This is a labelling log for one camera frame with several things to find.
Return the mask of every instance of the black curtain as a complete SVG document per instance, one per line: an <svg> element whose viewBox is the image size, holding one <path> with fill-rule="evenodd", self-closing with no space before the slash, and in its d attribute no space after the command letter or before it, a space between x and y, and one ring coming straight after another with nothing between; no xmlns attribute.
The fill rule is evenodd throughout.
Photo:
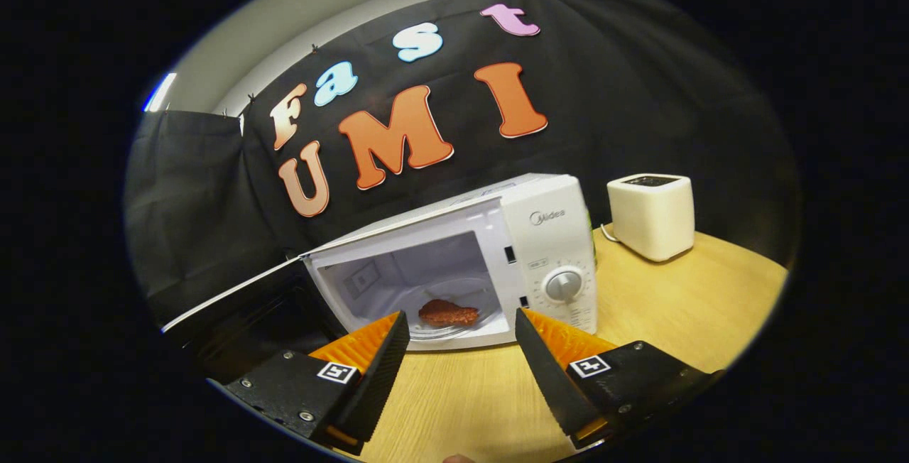
<svg viewBox="0 0 909 463"><path fill-rule="evenodd" d="M661 121L653 140L669 152L616 166L691 176L698 231L792 268L798 165L770 100L728 48L665 0L561 1L619 43Z"/></svg>
<svg viewBox="0 0 909 463"><path fill-rule="evenodd" d="M161 326L283 260L253 195L236 117L146 113L124 210L134 272Z"/></svg>

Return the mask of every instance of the midea logo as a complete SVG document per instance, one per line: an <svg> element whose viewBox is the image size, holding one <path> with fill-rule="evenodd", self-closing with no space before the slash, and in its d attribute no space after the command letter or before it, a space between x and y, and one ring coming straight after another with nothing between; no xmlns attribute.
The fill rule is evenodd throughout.
<svg viewBox="0 0 909 463"><path fill-rule="evenodd" d="M541 213L539 211L533 211L533 213L530 214L530 223L534 224L535 226L538 226L539 224L542 224L543 222L548 222L549 220L551 220L553 218L564 217L564 216L565 216L564 209L562 211L552 211L551 213Z"/></svg>

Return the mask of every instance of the orange letter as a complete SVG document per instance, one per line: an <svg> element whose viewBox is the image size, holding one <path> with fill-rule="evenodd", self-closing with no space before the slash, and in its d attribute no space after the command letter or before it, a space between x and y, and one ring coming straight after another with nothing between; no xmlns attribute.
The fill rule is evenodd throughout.
<svg viewBox="0 0 909 463"><path fill-rule="evenodd" d="M513 62L487 65L474 72L474 78L484 82L491 91L502 114L500 135L516 138L545 129L546 117L536 113L523 90L517 75L523 69Z"/></svg>
<svg viewBox="0 0 909 463"><path fill-rule="evenodd" d="M315 195L312 198L306 197L303 193L300 178L296 176L296 159L288 159L278 169L278 176L285 182L287 195L296 212L304 217L314 217L325 211L325 207L328 205L328 181L325 180L325 172L322 171L322 164L319 163L319 142L309 142L306 147L303 147L300 151L300 159L309 166L309 175L312 176L312 181L315 183Z"/></svg>
<svg viewBox="0 0 909 463"><path fill-rule="evenodd" d="M296 85L287 97L283 98L274 108L270 116L275 120L275 150L280 149L296 133L296 124L290 119L300 116L300 100L298 97L306 93L306 85Z"/></svg>
<svg viewBox="0 0 909 463"><path fill-rule="evenodd" d="M442 140L435 127L435 120L432 120L429 104L426 103L428 98L429 87L426 85L411 87L397 94L388 127L366 111L357 111L338 124L338 131L350 140L356 167L360 169L357 188L366 190L377 187L386 180L386 173L376 168L373 156L379 158L393 174L400 174L405 141L410 146L407 164L412 168L424 168L445 161L455 153L455 147Z"/></svg>

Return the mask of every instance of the table surface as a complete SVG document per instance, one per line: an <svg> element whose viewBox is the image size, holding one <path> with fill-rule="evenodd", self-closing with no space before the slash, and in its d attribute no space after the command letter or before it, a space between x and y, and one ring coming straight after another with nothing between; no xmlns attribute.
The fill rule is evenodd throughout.
<svg viewBox="0 0 909 463"><path fill-rule="evenodd" d="M597 336L620 346L646 340L708 373L727 369L746 349L787 276L778 263L701 233L691 250L665 263L606 240L598 228L594 245ZM575 453L517 343L405 355L359 458L441 463L457 453L477 463Z"/></svg>

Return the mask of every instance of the white wall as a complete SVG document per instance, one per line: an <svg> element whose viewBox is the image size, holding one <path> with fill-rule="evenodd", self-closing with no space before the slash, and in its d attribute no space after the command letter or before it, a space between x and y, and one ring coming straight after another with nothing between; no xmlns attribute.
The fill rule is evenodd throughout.
<svg viewBox="0 0 909 463"><path fill-rule="evenodd" d="M354 27L426 0L253 0L215 26L173 68L162 106L227 111L260 92L288 66Z"/></svg>

